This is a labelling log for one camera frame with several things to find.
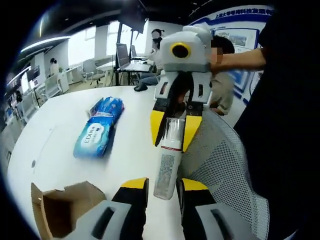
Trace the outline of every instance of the blue wet wipes pack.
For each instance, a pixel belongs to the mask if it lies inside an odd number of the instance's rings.
[[[88,120],[78,137],[73,156],[75,158],[102,157],[108,146],[110,133],[123,109],[120,98],[107,97],[101,102],[97,113]]]

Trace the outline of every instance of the laptop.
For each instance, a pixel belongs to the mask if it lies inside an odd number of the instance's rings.
[[[116,55],[118,57],[119,69],[124,72],[144,72],[150,71],[149,64],[130,63],[127,45],[124,43],[116,44]]]
[[[135,47],[135,45],[131,45],[131,46],[130,46],[130,49],[131,49],[131,58],[132,58],[132,59],[136,59],[136,60],[148,59],[148,58],[145,57],[145,56],[137,56],[137,52],[136,52],[136,47]]]

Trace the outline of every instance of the spray bottle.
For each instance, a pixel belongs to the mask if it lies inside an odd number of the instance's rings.
[[[185,120],[167,118],[159,155],[159,171],[153,195],[170,200],[176,187],[178,167],[181,162]]]

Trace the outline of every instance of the black circular lens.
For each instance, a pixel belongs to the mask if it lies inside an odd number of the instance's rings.
[[[189,51],[185,46],[177,45],[174,46],[172,49],[173,55],[175,55],[177,58],[184,59],[189,55]]]

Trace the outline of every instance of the brown cardboard box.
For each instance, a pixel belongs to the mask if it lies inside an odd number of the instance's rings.
[[[87,181],[63,191],[42,192],[31,183],[32,207],[41,239],[63,238],[76,228],[77,220],[106,200],[105,194]]]

